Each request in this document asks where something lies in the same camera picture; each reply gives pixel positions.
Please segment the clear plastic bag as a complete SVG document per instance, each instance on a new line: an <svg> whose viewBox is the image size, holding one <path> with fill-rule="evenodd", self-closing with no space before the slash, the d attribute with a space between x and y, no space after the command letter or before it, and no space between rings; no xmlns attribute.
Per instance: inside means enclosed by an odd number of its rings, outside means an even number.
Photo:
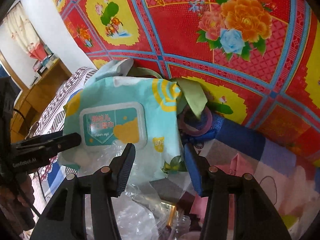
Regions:
<svg viewBox="0 0 320 240"><path fill-rule="evenodd" d="M120 156L125 144L116 140L97 154L90 153L90 162L80 168L80 176L93 174L98 168L110 164ZM169 211L150 184L150 176L142 164L135 160L125 191L118 198L112 198L112 205L121 239L158 239L164 236ZM87 239L93 236L91 199L85 197L85 223Z"/></svg>

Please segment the teal wet wipes pack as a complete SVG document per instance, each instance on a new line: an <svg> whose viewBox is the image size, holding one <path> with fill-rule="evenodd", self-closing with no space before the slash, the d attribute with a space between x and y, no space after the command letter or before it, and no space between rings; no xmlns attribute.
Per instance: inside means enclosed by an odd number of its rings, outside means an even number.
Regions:
<svg viewBox="0 0 320 240"><path fill-rule="evenodd" d="M64 107L63 132L78 133L81 143L63 151L59 163L79 171L105 166L133 144L131 183L185 172L177 123L182 96L177 83L165 79L114 76L88 83Z"/></svg>

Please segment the wooden desk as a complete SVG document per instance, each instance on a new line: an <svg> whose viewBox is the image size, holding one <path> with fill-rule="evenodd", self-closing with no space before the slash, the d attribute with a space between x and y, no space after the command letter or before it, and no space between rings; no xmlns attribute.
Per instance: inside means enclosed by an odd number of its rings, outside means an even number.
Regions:
<svg viewBox="0 0 320 240"><path fill-rule="evenodd" d="M31 126L53 100L61 85L71 77L71 72L60 60L56 60L30 89L23 91L18 98L11 119L11 142L23 140Z"/></svg>

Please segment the checkered heart bed sheet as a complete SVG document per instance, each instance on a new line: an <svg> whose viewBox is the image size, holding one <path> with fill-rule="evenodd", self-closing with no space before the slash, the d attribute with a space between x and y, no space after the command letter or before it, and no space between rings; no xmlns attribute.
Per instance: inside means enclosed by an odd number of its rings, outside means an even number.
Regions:
<svg viewBox="0 0 320 240"><path fill-rule="evenodd" d="M167 214L151 183L182 173L206 200L200 239L319 239L319 217L302 233L303 218L319 211L319 171L313 180L297 157L255 131L213 114L208 128L187 131L184 116L203 95L193 80L110 73L80 89L60 90L63 134L79 146L59 161L94 173L65 179L45 208L32 239L86 239L84 196L91 197L94 239L157 239Z"/></svg>

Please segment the pink folded cloth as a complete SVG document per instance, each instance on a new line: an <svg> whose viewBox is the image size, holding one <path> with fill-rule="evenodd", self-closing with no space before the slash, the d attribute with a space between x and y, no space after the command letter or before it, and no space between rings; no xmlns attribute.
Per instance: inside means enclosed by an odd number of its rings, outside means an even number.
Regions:
<svg viewBox="0 0 320 240"><path fill-rule="evenodd" d="M208 197L200 197L196 194L194 202L191 206L190 214L196 215L197 218L203 223L206 215L206 208Z"/></svg>

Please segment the floral curtain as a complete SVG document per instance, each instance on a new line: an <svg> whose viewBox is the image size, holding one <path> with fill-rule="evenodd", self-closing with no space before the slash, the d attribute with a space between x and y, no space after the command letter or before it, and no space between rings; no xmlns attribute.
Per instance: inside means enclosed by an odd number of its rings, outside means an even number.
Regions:
<svg viewBox="0 0 320 240"><path fill-rule="evenodd" d="M11 38L29 57L39 61L43 61L47 57L44 45L20 2L7 13L3 23Z"/></svg>

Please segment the red floral patterned headboard cloth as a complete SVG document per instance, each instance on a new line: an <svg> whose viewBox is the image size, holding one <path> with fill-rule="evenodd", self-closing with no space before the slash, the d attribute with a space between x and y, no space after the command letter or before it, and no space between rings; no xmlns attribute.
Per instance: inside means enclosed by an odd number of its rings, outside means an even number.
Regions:
<svg viewBox="0 0 320 240"><path fill-rule="evenodd" d="M306 0L53 0L95 64L131 57L319 165L319 20Z"/></svg>

